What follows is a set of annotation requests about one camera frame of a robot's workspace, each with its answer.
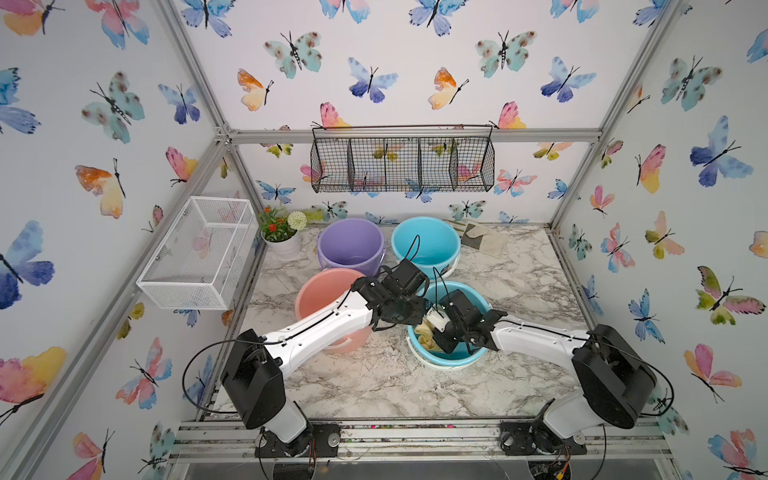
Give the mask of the yellow microfiber cloth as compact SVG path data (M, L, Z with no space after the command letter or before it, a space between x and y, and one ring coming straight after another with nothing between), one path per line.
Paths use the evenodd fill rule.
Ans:
M414 328L419 345L426 351L442 353L443 350L436 343L433 336L433 325L428 320L423 320L421 324Z

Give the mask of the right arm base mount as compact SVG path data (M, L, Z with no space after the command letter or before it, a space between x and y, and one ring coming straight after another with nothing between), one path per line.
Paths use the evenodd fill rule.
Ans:
M499 447L506 456L586 455L585 445L572 437L561 439L538 421L506 421L499 424Z

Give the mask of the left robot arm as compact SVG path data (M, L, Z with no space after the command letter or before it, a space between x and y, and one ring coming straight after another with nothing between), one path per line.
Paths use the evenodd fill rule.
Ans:
M323 309L298 323L259 335L248 330L205 346L231 346L220 375L234 414L248 430L265 428L289 444L309 431L300 407L287 399L285 380L342 338L383 321L417 325L428 310L429 278L421 270L383 279L360 277Z

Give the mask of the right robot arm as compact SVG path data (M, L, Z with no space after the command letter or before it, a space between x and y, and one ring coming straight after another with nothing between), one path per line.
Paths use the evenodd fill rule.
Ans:
M517 353L554 364L576 379L577 389L548 401L524 434L526 446L540 452L554 452L591 427L634 428L646 414L658 380L665 377L608 325L591 330L547 327L497 309L483 312L462 291L428 303L425 319L445 353L460 346L470 353Z

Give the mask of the pink plastic bucket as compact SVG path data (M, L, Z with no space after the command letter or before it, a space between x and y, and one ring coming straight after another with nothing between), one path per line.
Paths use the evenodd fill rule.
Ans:
M300 289L294 312L297 320L314 314L337 300L363 274L347 268L326 269L310 278ZM329 345L324 352L334 355L349 354L363 347L372 335L372 328L357 330Z

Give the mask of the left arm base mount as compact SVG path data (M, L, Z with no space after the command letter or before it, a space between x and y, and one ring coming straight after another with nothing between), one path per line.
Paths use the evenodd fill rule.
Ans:
M338 423L310 423L291 442L285 443L270 431L260 433L256 441L255 456L266 458L297 458L312 455L317 458L335 458L341 444L341 425Z

